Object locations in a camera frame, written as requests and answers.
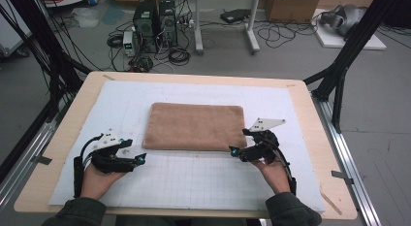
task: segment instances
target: desk leg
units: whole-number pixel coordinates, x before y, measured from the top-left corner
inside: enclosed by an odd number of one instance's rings
[[[196,42],[196,52],[199,55],[204,54],[202,31],[200,29],[200,7],[199,0],[196,0],[196,21],[194,22],[194,41]]]
[[[250,39],[252,54],[260,50],[260,47],[258,46],[258,43],[257,43],[256,36],[254,35],[254,31],[253,31],[254,19],[256,17],[258,1],[259,0],[253,0],[252,6],[251,6],[250,21],[245,24],[245,28],[246,28],[245,31],[247,32],[247,36]]]

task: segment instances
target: wooden table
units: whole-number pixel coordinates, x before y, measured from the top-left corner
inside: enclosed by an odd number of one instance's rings
[[[100,90],[106,81],[154,81],[200,84],[223,84],[245,86],[268,86],[288,88],[300,123],[311,163],[324,198],[325,219],[354,219],[357,211],[344,179],[332,177],[332,171],[340,171],[326,132],[303,81],[271,80],[231,77],[130,74],[113,72],[93,72],[88,75],[78,96],[50,141],[44,157],[52,159],[49,165],[38,164],[15,203],[20,212],[57,212],[58,206],[50,206],[48,201],[58,182],[67,154],[75,144],[82,124],[94,106]],[[145,214],[175,216],[215,216],[269,218],[265,211],[249,210],[165,210],[108,208],[110,214]]]

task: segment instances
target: aluminum rail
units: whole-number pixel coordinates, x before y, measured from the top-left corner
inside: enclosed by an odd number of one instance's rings
[[[327,127],[329,136],[331,137],[331,143],[333,143],[333,149],[337,155],[340,168],[345,172],[347,177],[353,181],[352,184],[348,184],[351,187],[356,201],[363,215],[363,219],[368,226],[381,226],[381,222],[378,218],[377,212],[371,203],[371,200],[366,192],[363,180],[357,170],[357,166],[351,156],[350,149],[345,143],[342,134],[339,134],[332,124],[332,108],[328,102],[321,102],[313,98],[315,107],[317,108],[318,115]]]
[[[36,136],[33,138],[26,151],[18,159],[5,180],[0,186],[0,214],[15,194],[19,185],[27,178],[33,166],[37,164],[39,157],[56,130],[56,122],[44,123]]]

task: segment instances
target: electronic equipment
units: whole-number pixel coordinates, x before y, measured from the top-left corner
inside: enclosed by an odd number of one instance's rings
[[[133,31],[124,31],[123,35],[123,47],[124,47],[124,53],[129,56],[133,57],[136,55],[136,43],[135,43],[135,38],[133,36]]]
[[[158,4],[163,43],[169,47],[177,46],[177,28],[175,26],[175,2],[172,0],[160,1]]]
[[[160,33],[160,17],[158,17],[155,0],[140,0],[133,16],[133,23],[138,34],[157,36]]]
[[[92,143],[97,142],[93,146],[93,150],[84,158],[84,152]],[[75,198],[78,198],[81,193],[82,181],[84,178],[84,169],[88,161],[101,172],[107,174],[112,172],[127,173],[133,172],[134,169],[145,163],[146,153],[135,156],[134,158],[119,158],[116,153],[125,147],[131,146],[133,140],[123,140],[109,129],[105,134],[94,137],[85,143],[81,149],[79,156],[74,158],[74,189]]]
[[[142,53],[155,53],[158,51],[156,41],[161,31],[160,17],[158,16],[155,0],[140,0],[133,16],[137,40]]]
[[[220,18],[231,24],[236,21],[242,21],[250,16],[250,10],[233,10],[220,15]]]
[[[291,192],[296,195],[297,181],[291,175],[290,163],[285,159],[281,152],[277,137],[269,129],[275,126],[284,124],[285,120],[258,118],[250,129],[242,129],[244,136],[251,136],[255,145],[240,149],[235,146],[230,146],[231,155],[238,157],[242,162],[252,162],[264,159],[264,163],[270,164],[275,160],[282,163],[288,177]]]
[[[322,13],[320,23],[328,24],[339,35],[347,37],[363,18],[365,11],[366,9],[355,5],[338,5],[332,11]]]

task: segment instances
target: tape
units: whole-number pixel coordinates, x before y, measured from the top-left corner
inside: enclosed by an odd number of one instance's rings
[[[51,163],[52,159],[44,156],[37,156],[33,159],[33,161],[44,165],[48,165],[49,163]]]
[[[323,192],[321,192],[321,196],[323,196],[324,200],[329,203],[330,206],[332,206],[332,208],[339,214],[342,214],[342,211],[336,206],[335,203],[332,202],[332,200]]]
[[[114,78],[112,78],[112,77],[109,77],[109,76],[107,76],[107,75],[103,75],[103,77],[104,77],[104,78],[107,78],[107,79],[109,79],[110,81],[114,81]]]
[[[335,178],[343,178],[346,184],[354,184],[354,180],[348,178],[348,176],[342,172],[332,171],[332,176]]]

